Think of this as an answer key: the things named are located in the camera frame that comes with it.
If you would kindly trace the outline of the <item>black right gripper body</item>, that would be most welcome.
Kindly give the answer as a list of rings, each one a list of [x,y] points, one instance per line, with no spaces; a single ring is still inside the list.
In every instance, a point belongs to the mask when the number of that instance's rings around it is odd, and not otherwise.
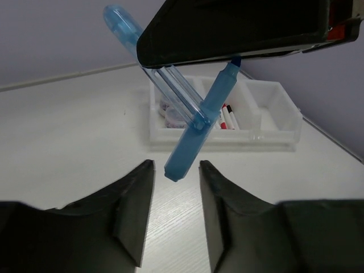
[[[328,35],[324,43],[302,53],[309,53],[354,42],[359,37],[363,21],[363,0],[330,1]]]

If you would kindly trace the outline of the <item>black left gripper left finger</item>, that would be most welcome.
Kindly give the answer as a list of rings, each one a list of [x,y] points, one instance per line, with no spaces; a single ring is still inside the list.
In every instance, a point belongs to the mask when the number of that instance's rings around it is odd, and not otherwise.
[[[135,272],[142,265],[155,165],[61,209],[1,202],[2,272]]]

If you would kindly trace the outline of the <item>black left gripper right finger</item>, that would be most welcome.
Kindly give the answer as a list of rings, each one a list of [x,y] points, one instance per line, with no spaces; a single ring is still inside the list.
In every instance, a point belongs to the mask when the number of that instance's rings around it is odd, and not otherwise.
[[[362,272],[363,200],[270,204],[199,166],[211,272]]]

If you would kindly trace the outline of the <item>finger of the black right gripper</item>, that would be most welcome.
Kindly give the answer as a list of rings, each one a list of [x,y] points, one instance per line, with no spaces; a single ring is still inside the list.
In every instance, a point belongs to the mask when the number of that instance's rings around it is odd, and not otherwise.
[[[267,59],[324,43],[330,1],[165,1],[137,43],[146,68]]]

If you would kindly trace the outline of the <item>paper clip jar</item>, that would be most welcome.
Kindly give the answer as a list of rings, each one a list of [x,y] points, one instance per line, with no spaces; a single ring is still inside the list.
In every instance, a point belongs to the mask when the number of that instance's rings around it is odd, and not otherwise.
[[[170,103],[170,100],[162,94],[159,101],[159,114],[162,117],[165,117],[166,110],[170,107]]]
[[[168,129],[184,129],[187,127],[187,123],[183,117],[173,107],[166,109],[164,125]]]

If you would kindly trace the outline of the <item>blue highlighter pen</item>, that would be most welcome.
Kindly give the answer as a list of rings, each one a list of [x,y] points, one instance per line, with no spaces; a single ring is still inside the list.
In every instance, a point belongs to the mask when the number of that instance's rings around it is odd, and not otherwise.
[[[103,17],[109,30],[137,59],[137,42],[143,32],[137,21],[120,5],[107,5]],[[177,182],[188,173],[237,82],[240,64],[241,58],[233,58],[219,72],[205,98],[173,65],[159,69],[142,68],[187,123],[187,128],[164,166],[164,175],[168,179]]]

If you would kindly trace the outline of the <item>red whiteboard marker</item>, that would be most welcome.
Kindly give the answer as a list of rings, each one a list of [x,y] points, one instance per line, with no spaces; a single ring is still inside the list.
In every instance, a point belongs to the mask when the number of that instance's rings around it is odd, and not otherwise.
[[[227,130],[227,129],[231,130],[232,127],[229,125],[229,123],[226,119],[226,117],[227,117],[226,112],[227,112],[226,105],[223,104],[223,106],[220,110],[220,121],[219,121],[220,127],[225,130]]]

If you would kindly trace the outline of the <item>black whiteboard marker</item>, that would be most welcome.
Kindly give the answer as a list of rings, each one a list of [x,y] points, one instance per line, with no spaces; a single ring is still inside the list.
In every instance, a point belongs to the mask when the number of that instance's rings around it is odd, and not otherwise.
[[[230,119],[231,119],[231,121],[232,121],[232,124],[234,125],[234,128],[235,128],[236,130],[239,130],[239,129],[240,129],[240,128],[239,128],[239,125],[238,125],[238,123],[237,123],[237,120],[236,120],[236,117],[235,117],[235,115],[234,115],[233,109],[231,108],[231,106],[230,106],[230,105],[227,105],[227,110],[228,110],[228,113],[229,113],[229,115],[230,115]]]

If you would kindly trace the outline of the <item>white compartment organizer tray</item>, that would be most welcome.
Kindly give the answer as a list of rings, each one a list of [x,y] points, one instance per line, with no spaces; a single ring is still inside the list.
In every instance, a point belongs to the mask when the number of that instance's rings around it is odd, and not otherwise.
[[[204,98],[214,77],[185,76]],[[171,152],[183,129],[168,129],[159,113],[160,92],[150,82],[150,143],[155,151]],[[291,151],[300,141],[303,116],[279,82],[238,76],[225,102],[236,127],[214,128],[201,151]]]

